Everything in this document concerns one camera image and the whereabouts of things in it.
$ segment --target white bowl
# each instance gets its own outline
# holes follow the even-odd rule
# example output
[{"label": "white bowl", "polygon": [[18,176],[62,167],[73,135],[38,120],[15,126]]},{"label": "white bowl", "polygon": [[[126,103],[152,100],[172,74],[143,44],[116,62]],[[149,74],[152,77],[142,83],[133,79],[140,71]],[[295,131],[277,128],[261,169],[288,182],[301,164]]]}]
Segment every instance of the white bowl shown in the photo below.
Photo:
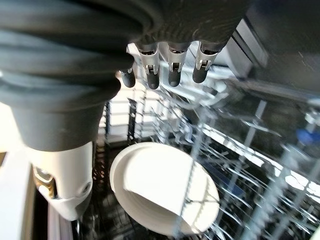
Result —
[{"label": "white bowl", "polygon": [[[144,142],[121,151],[110,169],[110,183],[124,210],[144,227],[174,234],[183,207],[192,158],[172,146]],[[186,235],[207,230],[219,211],[219,194],[205,169],[195,163],[187,194],[191,200],[180,231]]]}]

